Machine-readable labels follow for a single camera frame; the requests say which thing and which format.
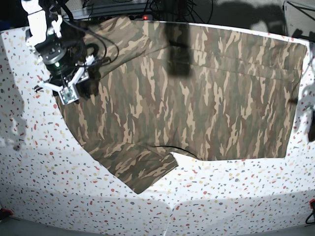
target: power strip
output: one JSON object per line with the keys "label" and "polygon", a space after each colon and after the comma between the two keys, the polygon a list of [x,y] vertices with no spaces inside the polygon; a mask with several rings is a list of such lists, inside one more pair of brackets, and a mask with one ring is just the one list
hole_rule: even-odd
{"label": "power strip", "polygon": [[89,18],[96,18],[100,20],[108,20],[115,16],[128,15],[132,20],[152,20],[153,17],[149,14],[150,10],[147,9],[145,16],[142,17],[145,3],[119,3],[111,5],[98,5],[89,6],[78,10],[71,11],[74,19],[83,20]]}

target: black wire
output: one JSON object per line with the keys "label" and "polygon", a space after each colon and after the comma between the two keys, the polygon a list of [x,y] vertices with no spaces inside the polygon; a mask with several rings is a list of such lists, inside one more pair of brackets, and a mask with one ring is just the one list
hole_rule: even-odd
{"label": "black wire", "polygon": [[134,1],[134,0],[128,0],[128,1],[116,1],[116,0],[112,0],[114,2],[118,2],[118,3],[125,3],[125,2],[130,2],[130,1]]}
{"label": "black wire", "polygon": [[[166,6],[166,0],[163,0],[163,6]],[[167,21],[168,20],[168,12],[164,10],[164,20]]]}
{"label": "black wire", "polygon": [[178,12],[178,18],[176,21],[180,21],[180,20],[185,20],[187,22],[187,20],[185,19],[185,15],[183,14],[185,9],[183,9],[185,3],[183,3],[183,1],[179,0],[178,4],[177,4],[177,12]]}
{"label": "black wire", "polygon": [[[155,11],[155,10],[153,10],[153,8],[152,8],[152,5],[153,5],[153,3],[155,3],[156,4],[156,7],[157,7],[157,11]],[[152,11],[152,13],[153,13],[153,17],[155,17],[155,15],[156,15],[156,13],[155,12],[157,12],[157,14],[158,14],[158,17],[155,17],[157,20],[161,20],[161,16],[160,16],[160,10],[159,10],[159,8],[158,8],[158,4],[157,4],[157,2],[154,0],[154,1],[152,1],[151,3],[150,3],[150,5],[149,5],[149,9]]]}
{"label": "black wire", "polygon": [[196,23],[196,20],[195,20],[193,14],[192,14],[192,10],[193,10],[193,6],[191,7],[190,16],[191,16],[193,22]]}
{"label": "black wire", "polygon": [[86,65],[77,65],[77,66],[74,66],[74,67],[75,67],[75,68],[78,68],[78,67],[90,68],[90,67],[92,67],[92,66],[102,65],[103,62],[104,62],[104,60],[105,60],[105,58],[106,58],[107,47],[106,47],[105,42],[104,42],[101,38],[104,38],[104,39],[106,39],[106,40],[108,40],[108,41],[110,41],[110,42],[111,42],[111,40],[109,40],[109,39],[107,39],[107,38],[105,38],[105,37],[102,37],[101,35],[99,35],[99,34],[97,34],[97,33],[94,33],[94,32],[92,32],[92,31],[90,31],[90,30],[88,30],[88,29],[83,29],[83,28],[81,28],[81,27],[79,27],[79,26],[76,26],[76,25],[70,23],[69,21],[63,21],[63,22],[65,22],[65,23],[68,24],[69,26],[71,26],[71,27],[73,27],[73,28],[75,28],[75,29],[77,29],[77,30],[79,30],[79,31],[82,31],[82,32],[84,32],[84,33],[91,34],[92,36],[94,36],[95,38],[97,38],[97,39],[103,44],[104,49],[105,49],[105,52],[104,52],[103,57],[102,57],[101,59],[95,60],[91,65],[88,65],[88,66],[86,66]]}
{"label": "black wire", "polygon": [[314,220],[315,220],[315,213],[312,212],[312,213],[306,218],[305,224],[307,224],[307,225],[315,225],[315,221],[314,221],[314,222],[308,222],[309,219],[312,217],[312,215],[314,215]]}
{"label": "black wire", "polygon": [[89,2],[90,0],[84,0],[83,4],[82,4],[82,8],[85,8],[85,7],[88,7],[88,6],[92,6],[92,4],[90,5],[87,5],[87,3]]}
{"label": "black wire", "polygon": [[150,1],[150,0],[147,0],[146,6],[144,7],[144,10],[143,10],[143,13],[146,12],[146,10],[147,10],[147,8],[148,8],[148,5],[149,5],[149,1]]}
{"label": "black wire", "polygon": [[212,17],[212,13],[213,13],[213,0],[211,0],[211,13],[210,13],[210,17],[209,17],[209,19],[208,19],[208,21],[207,21],[207,24],[210,22],[210,20],[211,20],[211,17]]}
{"label": "black wire", "polygon": [[64,9],[65,13],[68,15],[69,20],[73,22],[74,21],[73,14],[66,6],[66,4],[63,2],[63,0],[57,0],[57,2]]}
{"label": "black wire", "polygon": [[193,6],[194,6],[194,5],[196,6],[196,4],[193,2],[193,0],[188,0],[188,2],[192,3],[192,6],[190,7],[190,10],[191,10],[191,17],[193,17],[192,13],[195,13],[196,16],[201,20],[202,23],[204,23],[204,24],[209,24],[209,22],[210,22],[210,20],[211,20],[211,18],[212,18],[212,14],[213,14],[213,6],[214,6],[214,5],[213,5],[213,0],[211,0],[211,5],[212,5],[212,7],[211,7],[211,13],[210,13],[210,17],[209,17],[209,19],[208,19],[207,22],[204,22],[203,19],[200,17],[200,15],[193,9]]}
{"label": "black wire", "polygon": [[198,13],[194,9],[192,9],[192,12],[194,12],[196,14],[196,16],[201,20],[201,22],[205,24],[203,19],[198,15]]}
{"label": "black wire", "polygon": [[94,10],[94,3],[92,4],[91,13],[89,14],[88,21],[91,20],[91,16],[93,14],[93,10]]}
{"label": "black wire", "polygon": [[175,2],[176,1],[173,1],[173,5],[172,5],[172,9],[175,9]]}

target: camouflage fabric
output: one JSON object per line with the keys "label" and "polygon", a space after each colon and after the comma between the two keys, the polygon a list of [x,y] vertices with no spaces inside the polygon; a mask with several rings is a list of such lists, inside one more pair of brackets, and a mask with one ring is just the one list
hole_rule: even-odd
{"label": "camouflage fabric", "polygon": [[98,70],[98,94],[57,102],[82,147],[136,193],[177,166],[172,151],[205,161],[285,156],[303,45],[125,17],[93,30],[116,44],[106,41],[113,62]]}

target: shirt sleeve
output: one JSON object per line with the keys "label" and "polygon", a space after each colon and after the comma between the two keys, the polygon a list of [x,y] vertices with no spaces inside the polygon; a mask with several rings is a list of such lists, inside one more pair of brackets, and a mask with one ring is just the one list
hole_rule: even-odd
{"label": "shirt sleeve", "polygon": [[83,147],[137,194],[178,166],[172,154],[160,155],[140,145],[97,141]]}

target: speckled white surface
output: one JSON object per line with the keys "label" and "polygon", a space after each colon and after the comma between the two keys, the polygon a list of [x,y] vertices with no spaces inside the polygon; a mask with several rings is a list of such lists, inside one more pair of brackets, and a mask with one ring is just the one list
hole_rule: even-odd
{"label": "speckled white surface", "polygon": [[126,236],[241,235],[304,223],[315,197],[315,143],[308,144],[303,111],[315,103],[308,42],[294,39],[308,52],[285,159],[203,162],[175,154],[179,167],[136,195],[78,145],[52,93],[33,92],[48,72],[24,35],[9,30],[0,42],[0,201],[14,216]]}

